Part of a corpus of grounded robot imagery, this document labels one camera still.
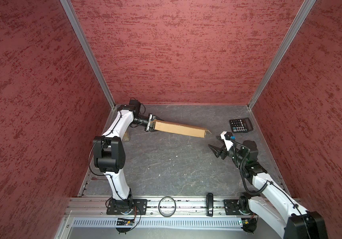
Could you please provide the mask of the aluminium front rail frame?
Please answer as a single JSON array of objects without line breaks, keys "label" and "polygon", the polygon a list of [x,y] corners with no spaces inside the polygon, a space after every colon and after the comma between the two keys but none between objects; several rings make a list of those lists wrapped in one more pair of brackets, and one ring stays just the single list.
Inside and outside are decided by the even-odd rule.
[{"label": "aluminium front rail frame", "polygon": [[[102,197],[72,198],[56,238],[67,239],[76,228],[115,229],[118,218],[135,219],[136,226],[126,234],[133,234],[139,229],[185,229],[185,230],[218,230],[243,231],[241,216],[227,216],[223,201],[225,198],[214,197],[213,217],[206,216],[205,197],[135,197],[147,199],[145,215],[107,215],[106,209],[111,199]],[[258,225],[254,232],[261,232]]]}]

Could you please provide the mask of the black desk calculator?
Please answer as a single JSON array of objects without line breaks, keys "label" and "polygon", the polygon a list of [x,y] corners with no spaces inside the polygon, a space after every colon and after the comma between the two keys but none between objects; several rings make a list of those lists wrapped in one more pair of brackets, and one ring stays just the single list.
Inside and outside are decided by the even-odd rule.
[{"label": "black desk calculator", "polygon": [[229,124],[233,133],[248,133],[253,131],[253,125],[250,118],[231,119]]}]

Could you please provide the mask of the right aluminium corner post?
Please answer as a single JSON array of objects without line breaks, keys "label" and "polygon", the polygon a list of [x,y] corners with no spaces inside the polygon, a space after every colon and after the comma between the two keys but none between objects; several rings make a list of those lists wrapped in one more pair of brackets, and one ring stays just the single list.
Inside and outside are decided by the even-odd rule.
[{"label": "right aluminium corner post", "polygon": [[316,0],[304,0],[303,1],[284,39],[282,40],[275,56],[273,57],[269,67],[267,68],[261,82],[259,83],[255,93],[253,94],[253,96],[251,97],[247,105],[247,108],[249,111],[251,111],[253,107],[255,106],[257,100],[261,96],[264,88],[267,86],[269,80],[271,79],[272,75],[274,74],[275,70],[277,69],[278,65],[283,59],[285,53],[289,49],[291,43],[293,42],[294,38],[296,37],[297,33],[299,32],[300,28],[302,27],[305,19],[307,18],[308,14],[310,13],[315,3],[316,3]]}]

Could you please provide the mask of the spice jar pink lid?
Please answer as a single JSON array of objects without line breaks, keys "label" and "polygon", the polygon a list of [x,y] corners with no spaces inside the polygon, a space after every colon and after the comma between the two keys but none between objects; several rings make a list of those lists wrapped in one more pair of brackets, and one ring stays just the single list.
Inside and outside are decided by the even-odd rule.
[{"label": "spice jar pink lid", "polygon": [[125,132],[125,134],[122,137],[123,142],[128,142],[130,141],[130,134],[128,132]]}]

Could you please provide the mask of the brown cardboard box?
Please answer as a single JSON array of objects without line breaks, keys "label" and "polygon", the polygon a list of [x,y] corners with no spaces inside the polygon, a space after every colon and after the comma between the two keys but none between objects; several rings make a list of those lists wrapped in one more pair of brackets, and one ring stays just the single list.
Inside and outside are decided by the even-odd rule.
[{"label": "brown cardboard box", "polygon": [[207,133],[211,133],[208,129],[203,128],[203,127],[173,123],[173,122],[157,120],[157,119],[153,120],[152,122],[154,123],[155,130],[168,132],[168,133],[199,137],[199,138],[205,138]]}]

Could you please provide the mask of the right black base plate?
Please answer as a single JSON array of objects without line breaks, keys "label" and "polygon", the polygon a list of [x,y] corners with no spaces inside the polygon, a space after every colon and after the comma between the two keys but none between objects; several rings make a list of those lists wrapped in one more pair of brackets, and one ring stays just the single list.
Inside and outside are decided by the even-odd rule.
[{"label": "right black base plate", "polygon": [[249,215],[248,211],[244,211],[243,204],[239,203],[238,199],[225,199],[223,203],[227,216]]}]

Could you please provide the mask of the aluminium corner post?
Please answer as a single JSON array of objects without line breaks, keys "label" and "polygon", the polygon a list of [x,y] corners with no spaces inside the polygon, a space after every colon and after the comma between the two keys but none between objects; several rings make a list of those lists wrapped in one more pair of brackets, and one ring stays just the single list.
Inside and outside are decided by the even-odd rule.
[{"label": "aluminium corner post", "polygon": [[253,107],[255,106],[257,100],[261,96],[264,88],[267,86],[269,80],[271,79],[272,75],[274,74],[275,70],[277,69],[278,65],[283,59],[285,53],[289,49],[291,43],[293,42],[294,38],[296,37],[297,33],[299,32],[300,28],[302,27],[305,19],[307,18],[308,14],[310,13],[315,3],[316,3],[316,0],[304,0],[303,1],[284,39],[282,40],[275,56],[273,57],[269,67],[267,68],[261,82],[259,83],[255,93],[253,94],[253,96],[251,97],[247,105],[247,108],[249,111],[251,111]]},{"label": "aluminium corner post", "polygon": [[112,110],[115,110],[116,109],[116,103],[113,99],[113,96],[111,94],[111,91],[107,85],[107,82],[103,76],[103,73],[98,65],[98,62],[94,56],[94,53],[90,47],[90,44],[87,40],[87,37],[81,27],[81,24],[78,20],[78,17],[76,16],[76,13],[75,13],[75,10],[74,10],[74,7],[71,3],[71,1],[69,0],[60,0],[60,3],[65,11],[65,14],[76,34],[76,37],[87,57],[87,60],[94,72],[94,75],[96,76],[97,78],[97,81],[111,107]]}]

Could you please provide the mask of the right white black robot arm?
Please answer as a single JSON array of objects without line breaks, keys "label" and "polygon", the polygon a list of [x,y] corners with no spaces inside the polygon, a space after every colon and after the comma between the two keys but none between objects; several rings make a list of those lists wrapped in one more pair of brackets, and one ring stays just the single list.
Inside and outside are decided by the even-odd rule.
[{"label": "right white black robot arm", "polygon": [[223,139],[222,147],[209,145],[217,158],[231,158],[245,188],[234,204],[225,201],[228,212],[244,215],[243,230],[253,233],[262,218],[282,239],[326,239],[325,220],[318,212],[310,212],[289,196],[257,161],[254,141],[238,143]]}]

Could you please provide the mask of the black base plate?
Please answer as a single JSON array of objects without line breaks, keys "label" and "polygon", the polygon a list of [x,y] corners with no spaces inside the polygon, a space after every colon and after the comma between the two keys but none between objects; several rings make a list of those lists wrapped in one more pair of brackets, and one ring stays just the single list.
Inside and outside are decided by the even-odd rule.
[{"label": "black base plate", "polygon": [[249,215],[248,211],[244,211],[243,204],[239,203],[238,199],[225,199],[223,203],[227,216]]},{"label": "black base plate", "polygon": [[145,215],[147,210],[147,199],[133,199],[129,204],[122,200],[111,199],[107,205],[107,215]]}]

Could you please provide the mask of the left aluminium corner post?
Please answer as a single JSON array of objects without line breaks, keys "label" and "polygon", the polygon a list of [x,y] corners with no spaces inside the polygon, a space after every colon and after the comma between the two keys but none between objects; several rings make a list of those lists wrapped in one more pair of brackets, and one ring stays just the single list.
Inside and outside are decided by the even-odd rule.
[{"label": "left aluminium corner post", "polygon": [[98,65],[98,62],[94,56],[94,53],[90,47],[90,44],[87,40],[87,37],[81,27],[81,24],[78,20],[78,17],[76,16],[76,13],[75,13],[75,10],[74,10],[74,7],[71,3],[71,1],[69,0],[60,0],[60,3],[65,11],[65,14],[76,34],[76,37],[87,57],[87,60],[94,72],[94,75],[96,76],[97,78],[97,81],[111,107],[112,110],[115,110],[116,109],[116,103],[113,99],[113,96],[111,94],[111,91],[107,85],[107,82],[103,76],[103,73]]}]

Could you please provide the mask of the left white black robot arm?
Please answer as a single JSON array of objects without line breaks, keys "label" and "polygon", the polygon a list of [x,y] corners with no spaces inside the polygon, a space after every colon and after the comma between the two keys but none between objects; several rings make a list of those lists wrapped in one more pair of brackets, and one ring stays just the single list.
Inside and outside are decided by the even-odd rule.
[{"label": "left white black robot arm", "polygon": [[122,104],[110,128],[95,137],[92,144],[94,166],[99,169],[99,176],[107,178],[112,189],[111,203],[122,214],[129,214],[134,207],[123,170],[126,161],[123,136],[131,126],[143,126],[146,132],[155,131],[157,116],[141,114],[142,107],[143,104],[135,98],[131,98],[128,104]]}]

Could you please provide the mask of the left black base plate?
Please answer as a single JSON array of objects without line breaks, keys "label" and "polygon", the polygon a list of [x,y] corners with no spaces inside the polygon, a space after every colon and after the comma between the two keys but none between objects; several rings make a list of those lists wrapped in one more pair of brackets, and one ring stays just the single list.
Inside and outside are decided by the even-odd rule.
[{"label": "left black base plate", "polygon": [[107,215],[145,215],[147,210],[147,199],[133,199],[129,204],[122,200],[111,199],[107,205]]}]

